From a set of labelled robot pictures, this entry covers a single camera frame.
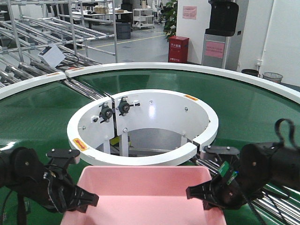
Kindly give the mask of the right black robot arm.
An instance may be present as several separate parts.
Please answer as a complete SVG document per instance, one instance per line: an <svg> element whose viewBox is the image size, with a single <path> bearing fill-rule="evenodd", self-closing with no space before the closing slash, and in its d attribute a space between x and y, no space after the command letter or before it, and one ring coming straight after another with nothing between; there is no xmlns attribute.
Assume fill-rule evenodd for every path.
<svg viewBox="0 0 300 225"><path fill-rule="evenodd" d="M210 207L237 210L250 200L262 198L269 182L300 189L300 151L282 143L245 145L239 158L224 161L210 181L186 189L187 199L197 198Z"/></svg>

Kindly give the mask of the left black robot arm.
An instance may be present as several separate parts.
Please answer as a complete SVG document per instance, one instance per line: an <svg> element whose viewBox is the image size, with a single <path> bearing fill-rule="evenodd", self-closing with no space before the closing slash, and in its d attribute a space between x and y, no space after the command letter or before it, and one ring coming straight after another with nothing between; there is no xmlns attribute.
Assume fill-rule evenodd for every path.
<svg viewBox="0 0 300 225"><path fill-rule="evenodd" d="M27 224L25 197L59 213L85 213L88 206L98 204L98 195L74 184L67 172L70 164L79 162L79 150L52 149L46 155L50 161L44 165L34 149L19 147L0 153L0 186L17 193L19 225Z"/></svg>

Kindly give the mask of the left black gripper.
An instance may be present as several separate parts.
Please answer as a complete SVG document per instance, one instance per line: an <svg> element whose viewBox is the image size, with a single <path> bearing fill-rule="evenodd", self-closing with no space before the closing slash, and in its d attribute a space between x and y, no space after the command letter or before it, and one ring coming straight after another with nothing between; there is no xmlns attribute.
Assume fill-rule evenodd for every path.
<svg viewBox="0 0 300 225"><path fill-rule="evenodd" d="M98 204L99 196L75 186L67 170L61 166L46 165L43 181L46 182L47 194L43 207L49 212L79 211L85 213L87 206L96 207Z"/></svg>

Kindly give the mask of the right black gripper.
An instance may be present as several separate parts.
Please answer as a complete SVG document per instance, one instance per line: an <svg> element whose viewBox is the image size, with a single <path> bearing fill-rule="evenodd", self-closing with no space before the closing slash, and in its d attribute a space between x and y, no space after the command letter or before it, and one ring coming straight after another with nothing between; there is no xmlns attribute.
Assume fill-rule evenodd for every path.
<svg viewBox="0 0 300 225"><path fill-rule="evenodd" d="M246 177L240 174L230 185L220 176L215 176L212 180L186 188L187 199L206 199L203 201L203 209L211 210L230 209L237 210L246 204Z"/></svg>

